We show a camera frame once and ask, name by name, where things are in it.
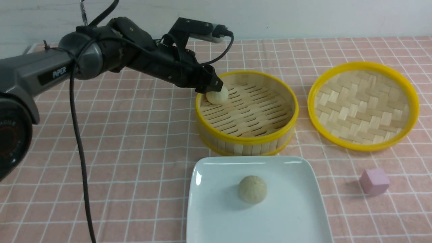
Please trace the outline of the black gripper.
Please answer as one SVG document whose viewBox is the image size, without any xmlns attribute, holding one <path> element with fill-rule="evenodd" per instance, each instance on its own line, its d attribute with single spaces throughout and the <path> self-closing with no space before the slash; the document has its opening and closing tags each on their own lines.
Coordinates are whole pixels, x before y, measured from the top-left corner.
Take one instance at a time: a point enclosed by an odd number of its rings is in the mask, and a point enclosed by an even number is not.
<svg viewBox="0 0 432 243">
<path fill-rule="evenodd" d="M 138 43 L 127 40 L 127 54 L 131 56 L 127 67 L 135 71 L 167 81 L 180 88 L 192 88 L 200 94 L 220 92 L 222 80 L 215 68 L 197 62 L 193 51 L 175 46 Z"/>
</svg>

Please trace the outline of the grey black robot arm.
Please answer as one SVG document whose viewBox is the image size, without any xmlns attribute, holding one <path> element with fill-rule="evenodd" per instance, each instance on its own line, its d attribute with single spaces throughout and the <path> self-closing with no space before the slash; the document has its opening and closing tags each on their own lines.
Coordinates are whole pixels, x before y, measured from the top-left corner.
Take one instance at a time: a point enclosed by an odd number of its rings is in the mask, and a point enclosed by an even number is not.
<svg viewBox="0 0 432 243">
<path fill-rule="evenodd" d="M 65 35 L 57 48 L 8 57 L 0 62 L 1 179 L 25 157 L 40 121 L 34 97 L 69 79 L 90 80 L 104 72 L 123 68 L 144 73 L 197 93 L 219 92 L 223 82 L 212 64 L 219 57 L 199 63 L 186 48 L 193 37 L 221 43 L 234 34 L 224 25 L 178 18 L 170 31 L 156 40 L 126 17 L 111 19 L 105 26 L 79 26 Z"/>
</svg>

